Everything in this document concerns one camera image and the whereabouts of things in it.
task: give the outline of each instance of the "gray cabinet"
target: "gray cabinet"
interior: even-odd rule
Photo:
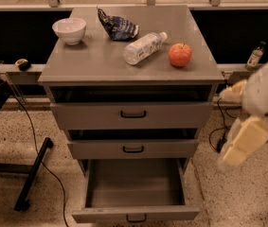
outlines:
[[[75,8],[87,20],[81,44],[58,41],[39,82],[67,136],[86,184],[76,222],[194,219],[184,173],[223,81],[186,6],[105,7],[150,31],[169,35],[160,51],[137,66],[122,58],[96,7]],[[169,64],[172,44],[185,41],[194,56],[183,69]]]

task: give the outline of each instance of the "red fruit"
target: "red fruit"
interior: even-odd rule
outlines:
[[[186,66],[192,56],[192,50],[188,44],[174,44],[170,48],[170,63],[176,67]]]

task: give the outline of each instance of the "floor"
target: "floor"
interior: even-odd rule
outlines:
[[[268,227],[268,144],[254,153],[244,164],[228,173],[217,169],[219,154],[208,143],[210,133],[223,125],[221,112],[214,109],[200,135],[197,152],[188,164],[185,185],[189,205],[200,213],[193,221],[160,221],[140,224],[77,224],[71,213],[79,210],[85,184],[78,162],[73,160],[66,138],[57,127],[48,104],[28,102],[38,148],[45,137],[54,143],[44,162],[62,181],[66,192],[65,215],[69,226],[82,227]],[[237,116],[241,110],[228,111]],[[226,117],[230,125],[233,118]],[[212,135],[215,144],[222,132]],[[36,157],[32,130],[27,115],[19,111],[15,102],[0,111],[0,162],[32,164]],[[62,227],[63,192],[58,181],[43,166],[30,189],[30,208],[25,212],[13,211],[26,176],[0,174],[0,226],[4,227]]]

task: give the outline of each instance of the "black stand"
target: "black stand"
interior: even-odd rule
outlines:
[[[39,166],[45,156],[45,152],[48,148],[52,148],[52,141],[46,137],[43,142],[43,145],[40,149],[40,152],[32,166],[29,165],[15,165],[15,164],[0,164],[0,172],[4,173],[20,173],[28,174],[27,181],[24,184],[24,187],[20,193],[18,201],[16,202],[13,210],[15,211],[26,211],[29,208],[29,201],[26,200],[29,189],[35,179],[35,176],[38,172]]]

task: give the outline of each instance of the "gray countertop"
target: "gray countertop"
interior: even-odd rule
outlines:
[[[136,66],[122,57],[130,42],[113,42],[98,20],[97,6],[74,8],[71,17],[87,22],[85,37],[76,45],[58,40],[39,78],[41,84],[105,82],[212,83],[223,77],[217,69],[205,40],[187,6],[101,7],[107,15],[124,17],[139,25],[137,38],[149,32],[168,34],[162,48]],[[192,48],[192,60],[185,68],[169,62],[172,44],[186,43]]]

